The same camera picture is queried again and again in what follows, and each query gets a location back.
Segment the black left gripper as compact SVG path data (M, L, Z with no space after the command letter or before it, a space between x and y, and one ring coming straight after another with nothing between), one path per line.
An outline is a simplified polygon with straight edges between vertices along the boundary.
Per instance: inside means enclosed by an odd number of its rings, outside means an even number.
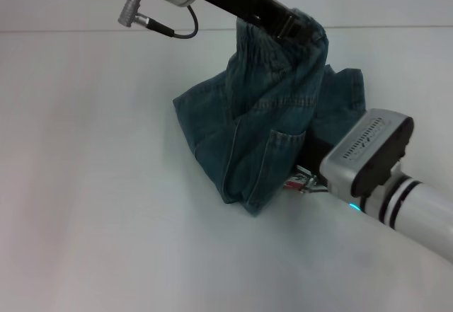
M276 0L204 0L241 20L278 37L297 37L298 41L317 41L318 23L301 21L294 11Z

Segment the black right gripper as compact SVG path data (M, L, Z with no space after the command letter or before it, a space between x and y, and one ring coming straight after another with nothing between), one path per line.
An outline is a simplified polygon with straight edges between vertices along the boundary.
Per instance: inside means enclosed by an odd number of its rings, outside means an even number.
M320 172L321 162L333 148L333 144L322 139L308 137L299 152L296 165L305 168L318 177L322 177Z

